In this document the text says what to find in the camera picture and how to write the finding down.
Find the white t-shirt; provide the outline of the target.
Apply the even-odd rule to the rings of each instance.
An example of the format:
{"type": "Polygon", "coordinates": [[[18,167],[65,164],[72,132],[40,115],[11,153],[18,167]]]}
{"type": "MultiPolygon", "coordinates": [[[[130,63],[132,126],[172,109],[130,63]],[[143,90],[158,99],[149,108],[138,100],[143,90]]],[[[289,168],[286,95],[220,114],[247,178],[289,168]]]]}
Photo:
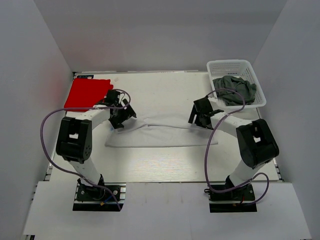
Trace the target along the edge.
{"type": "Polygon", "coordinates": [[[205,146],[212,130],[188,123],[183,113],[153,113],[130,118],[123,128],[111,128],[105,146],[113,148],[171,148],[205,146]]]}

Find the dark grey t-shirt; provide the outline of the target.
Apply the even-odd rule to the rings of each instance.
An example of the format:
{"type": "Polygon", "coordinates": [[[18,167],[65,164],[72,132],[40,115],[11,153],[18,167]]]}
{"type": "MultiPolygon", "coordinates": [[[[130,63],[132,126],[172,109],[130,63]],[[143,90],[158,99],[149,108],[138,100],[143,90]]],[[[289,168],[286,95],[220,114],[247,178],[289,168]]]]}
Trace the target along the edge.
{"type": "Polygon", "coordinates": [[[217,96],[224,100],[226,106],[242,105],[243,100],[238,94],[243,97],[246,105],[253,104],[256,99],[257,85],[241,77],[225,75],[212,82],[214,88],[218,89],[217,96]]]}

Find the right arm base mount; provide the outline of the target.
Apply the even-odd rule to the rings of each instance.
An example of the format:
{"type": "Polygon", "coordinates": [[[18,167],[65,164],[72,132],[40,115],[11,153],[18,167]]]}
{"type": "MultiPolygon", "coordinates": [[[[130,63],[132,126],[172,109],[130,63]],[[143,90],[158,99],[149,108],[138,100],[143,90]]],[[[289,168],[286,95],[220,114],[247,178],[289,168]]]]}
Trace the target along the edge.
{"type": "Polygon", "coordinates": [[[209,188],[204,189],[209,197],[210,213],[256,213],[257,205],[253,186],[247,184],[241,188],[224,193],[212,192],[209,188]]]}

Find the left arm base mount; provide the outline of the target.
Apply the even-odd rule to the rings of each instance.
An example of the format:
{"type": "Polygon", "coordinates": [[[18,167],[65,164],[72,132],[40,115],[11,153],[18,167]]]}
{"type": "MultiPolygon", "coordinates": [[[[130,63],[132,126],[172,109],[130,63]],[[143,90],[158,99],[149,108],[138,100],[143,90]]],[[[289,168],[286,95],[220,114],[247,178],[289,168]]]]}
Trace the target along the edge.
{"type": "Polygon", "coordinates": [[[105,187],[115,196],[119,207],[107,190],[85,185],[78,179],[72,210],[74,212],[120,212],[125,203],[126,184],[106,183],[105,187]]]}

